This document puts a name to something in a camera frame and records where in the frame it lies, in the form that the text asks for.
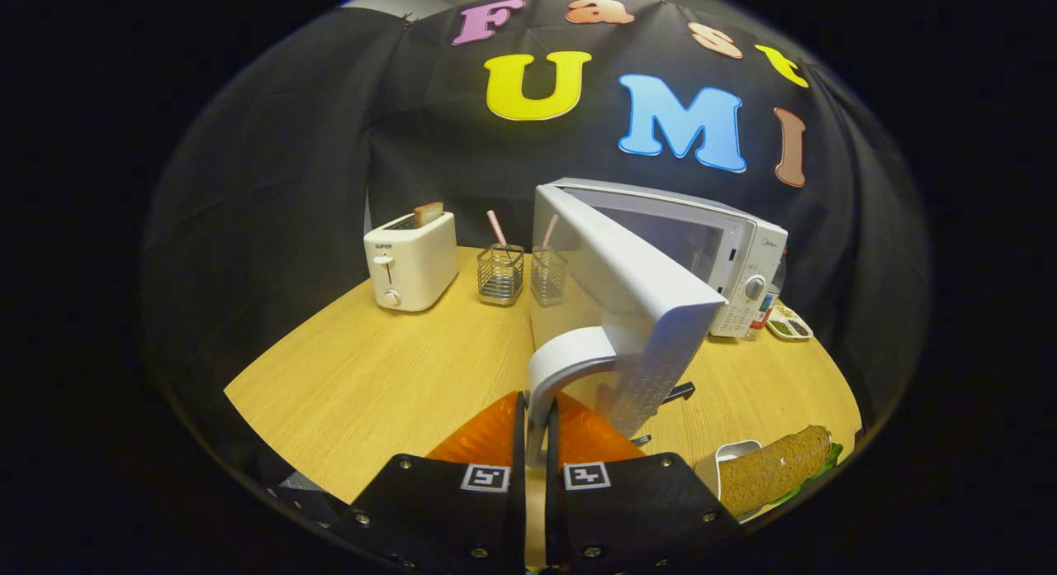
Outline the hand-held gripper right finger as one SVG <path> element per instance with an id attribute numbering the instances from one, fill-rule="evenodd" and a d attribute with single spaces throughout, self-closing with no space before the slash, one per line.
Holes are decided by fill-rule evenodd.
<path id="1" fill-rule="evenodd" d="M 703 572 L 744 528 L 679 455 L 563 463 L 548 413 L 545 560 L 558 572 Z"/>

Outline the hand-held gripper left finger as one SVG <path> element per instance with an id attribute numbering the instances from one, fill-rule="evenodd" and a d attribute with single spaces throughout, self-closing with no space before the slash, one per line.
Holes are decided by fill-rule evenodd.
<path id="1" fill-rule="evenodd" d="M 482 412 L 497 461 L 393 455 L 330 530 L 398 572 L 524 571 L 524 405 L 514 391 Z"/>

